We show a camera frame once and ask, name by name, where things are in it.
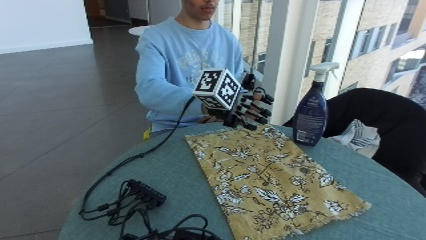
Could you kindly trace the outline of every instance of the sweatshirt sleeve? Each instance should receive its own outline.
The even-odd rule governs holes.
[[[193,89],[176,86],[165,76],[167,60],[153,41],[140,37],[136,51],[140,54],[136,70],[136,88],[141,104],[164,114],[181,115],[184,106],[193,96]],[[196,98],[189,105],[185,115],[201,115],[201,101]]]

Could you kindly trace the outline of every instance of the gray tile floor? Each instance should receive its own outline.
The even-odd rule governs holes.
[[[58,239],[95,176],[141,141],[128,29],[91,29],[93,45],[0,55],[0,239]]]

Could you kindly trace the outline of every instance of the patterned cloth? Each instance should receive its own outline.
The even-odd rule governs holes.
[[[187,141],[237,240],[284,239],[370,207],[271,125]]]

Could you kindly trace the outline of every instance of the teal tablecloth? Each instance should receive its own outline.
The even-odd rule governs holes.
[[[168,230],[185,216],[197,213],[209,220],[208,230],[225,240],[233,239],[225,216],[184,138],[188,134],[220,128],[224,126],[217,123],[179,129],[156,152],[144,159],[135,160],[105,179],[89,198],[88,209],[116,200],[121,182],[135,179],[168,197],[165,204],[149,212],[153,228],[159,231]],[[292,138],[292,129],[277,128]],[[109,168],[127,157],[152,148],[165,136],[167,134],[136,146],[120,156]],[[334,178],[373,206],[361,216],[333,222],[305,235],[286,239],[426,240],[426,199],[390,171],[332,140],[322,139],[313,148],[300,147]],[[119,239],[120,227],[108,226],[107,219],[81,220],[80,207],[81,200],[70,213],[60,239]],[[200,225],[199,220],[187,226]],[[131,219],[125,232],[135,235],[147,233],[140,216]]]

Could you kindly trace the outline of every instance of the white spray nozzle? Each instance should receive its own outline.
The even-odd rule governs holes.
[[[310,70],[316,72],[314,81],[324,82],[325,77],[326,77],[326,73],[329,71],[332,71],[332,73],[334,74],[334,69],[338,69],[338,68],[340,68],[338,62],[324,62],[324,63],[320,63],[320,64],[310,66]]]

